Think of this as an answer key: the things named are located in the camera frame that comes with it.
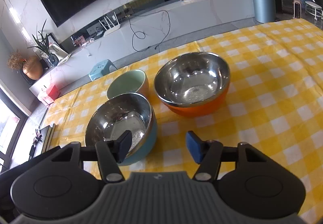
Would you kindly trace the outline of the blue steel bowl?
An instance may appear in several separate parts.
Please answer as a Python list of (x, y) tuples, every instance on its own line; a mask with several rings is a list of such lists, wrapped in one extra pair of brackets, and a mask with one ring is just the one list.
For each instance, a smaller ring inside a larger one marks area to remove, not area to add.
[(85, 145), (117, 140), (129, 130), (131, 147), (119, 164), (131, 165), (144, 159), (153, 149), (157, 129), (157, 119), (148, 99), (139, 93), (123, 93), (105, 102), (91, 117), (85, 131)]

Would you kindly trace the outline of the black notebook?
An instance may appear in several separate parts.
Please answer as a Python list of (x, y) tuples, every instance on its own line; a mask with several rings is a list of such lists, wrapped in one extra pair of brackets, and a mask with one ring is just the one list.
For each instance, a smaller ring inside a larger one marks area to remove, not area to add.
[(50, 124), (42, 129), (35, 129), (35, 137), (29, 151), (29, 160), (49, 150), (55, 127), (56, 124)]

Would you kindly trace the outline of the orange steel bowl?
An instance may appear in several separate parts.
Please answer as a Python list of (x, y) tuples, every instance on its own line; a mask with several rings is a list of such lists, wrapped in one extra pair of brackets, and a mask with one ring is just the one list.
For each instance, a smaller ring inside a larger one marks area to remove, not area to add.
[(208, 115), (225, 101), (231, 82), (227, 62), (211, 52), (191, 52), (167, 62), (154, 78), (158, 98), (185, 117)]

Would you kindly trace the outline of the green ceramic bowl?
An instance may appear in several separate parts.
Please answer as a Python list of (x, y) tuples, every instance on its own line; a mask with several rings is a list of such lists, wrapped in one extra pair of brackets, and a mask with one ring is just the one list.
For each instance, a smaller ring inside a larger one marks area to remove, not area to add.
[(136, 69), (130, 70), (115, 79), (107, 90), (107, 98), (112, 99), (115, 96), (124, 93), (139, 93), (145, 97), (149, 94), (149, 82), (144, 71)]

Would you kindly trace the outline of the yellow checkered tablecloth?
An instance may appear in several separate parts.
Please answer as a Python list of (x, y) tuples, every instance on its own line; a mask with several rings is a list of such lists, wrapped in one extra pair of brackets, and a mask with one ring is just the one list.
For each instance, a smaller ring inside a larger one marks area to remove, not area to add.
[[(213, 52), (231, 70), (225, 102), (214, 113), (189, 118), (175, 114), (157, 97), (159, 69), (188, 52)], [(135, 62), (57, 99), (44, 125), (55, 124), (51, 147), (84, 141), (86, 126), (107, 100), (109, 85), (126, 71), (143, 70), (148, 99), (158, 122), (149, 155), (121, 168), (131, 172), (197, 170), (185, 135), (225, 146), (247, 142), (299, 177), (306, 190), (300, 211), (307, 223), (322, 218), (322, 30), (304, 19), (267, 23), (210, 36)]]

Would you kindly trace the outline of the pink storage box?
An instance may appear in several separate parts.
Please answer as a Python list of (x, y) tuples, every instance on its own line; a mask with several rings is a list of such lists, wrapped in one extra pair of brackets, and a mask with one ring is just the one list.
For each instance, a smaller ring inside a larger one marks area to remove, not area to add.
[(48, 87), (43, 88), (41, 92), (41, 100), (45, 105), (50, 105), (58, 98), (60, 91), (55, 84), (50, 84)]

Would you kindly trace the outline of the blue plastic stool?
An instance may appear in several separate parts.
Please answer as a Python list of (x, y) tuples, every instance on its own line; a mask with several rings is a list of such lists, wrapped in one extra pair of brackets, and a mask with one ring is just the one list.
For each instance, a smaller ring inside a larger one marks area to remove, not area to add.
[(94, 65), (89, 73), (89, 78), (91, 81), (95, 81), (116, 70), (117, 67), (110, 60), (104, 60)]

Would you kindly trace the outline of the green plant in vase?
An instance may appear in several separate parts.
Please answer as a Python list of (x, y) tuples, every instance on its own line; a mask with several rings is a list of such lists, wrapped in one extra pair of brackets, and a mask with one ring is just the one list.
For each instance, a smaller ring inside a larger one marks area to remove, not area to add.
[(40, 31), (36, 30), (36, 35), (34, 36), (32, 34), (33, 41), (35, 44), (33, 46), (30, 46), (30, 48), (36, 48), (41, 50), (41, 52), (45, 53), (47, 55), (48, 62), (53, 66), (56, 67), (59, 63), (58, 57), (50, 52), (49, 49), (49, 34), (44, 34), (44, 27), (45, 27), (46, 21), (44, 21), (42, 29)]

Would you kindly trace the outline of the white wifi router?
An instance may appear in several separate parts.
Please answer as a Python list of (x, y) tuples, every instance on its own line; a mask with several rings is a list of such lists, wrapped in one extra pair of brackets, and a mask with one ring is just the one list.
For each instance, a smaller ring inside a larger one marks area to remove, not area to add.
[(99, 19), (99, 23), (104, 28), (103, 37), (108, 36), (109, 34), (117, 31), (121, 27), (121, 23), (119, 22), (117, 14), (115, 12), (111, 16), (105, 14), (102, 19)]

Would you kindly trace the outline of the dried flower bouquet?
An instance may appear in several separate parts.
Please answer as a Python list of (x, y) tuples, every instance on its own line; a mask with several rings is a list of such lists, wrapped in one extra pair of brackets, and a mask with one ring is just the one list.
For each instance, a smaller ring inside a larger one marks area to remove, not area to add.
[(9, 56), (7, 65), (11, 70), (20, 70), (23, 68), (25, 62), (25, 58), (22, 56), (20, 51), (17, 50)]

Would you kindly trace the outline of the white tv cabinet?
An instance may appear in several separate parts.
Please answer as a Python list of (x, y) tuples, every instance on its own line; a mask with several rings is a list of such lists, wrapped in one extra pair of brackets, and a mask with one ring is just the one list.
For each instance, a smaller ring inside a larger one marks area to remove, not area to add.
[(76, 50), (69, 60), (50, 68), (31, 87), (37, 96), (45, 86), (62, 89), (88, 74), (96, 63), (110, 60), (124, 67), (157, 52), (216, 34), (253, 26), (253, 0), (189, 0), (153, 10), (151, 15), (133, 17), (121, 27)]

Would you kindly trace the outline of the grey trash can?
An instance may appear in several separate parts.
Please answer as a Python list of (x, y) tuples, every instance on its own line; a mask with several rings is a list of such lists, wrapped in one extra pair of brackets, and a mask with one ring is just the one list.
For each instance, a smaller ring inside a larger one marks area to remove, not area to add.
[(274, 22), (276, 17), (275, 0), (253, 0), (255, 20), (259, 23)]

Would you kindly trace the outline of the white photo frame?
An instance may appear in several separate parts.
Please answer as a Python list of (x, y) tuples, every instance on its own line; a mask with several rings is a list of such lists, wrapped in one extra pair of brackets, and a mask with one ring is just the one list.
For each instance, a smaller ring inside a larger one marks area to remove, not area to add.
[(71, 56), (71, 54), (68, 54), (61, 47), (59, 47), (56, 44), (50, 44), (49, 51), (50, 51), (50, 53), (53, 53), (58, 58), (59, 63), (66, 62), (67, 60), (69, 60), (69, 58)]

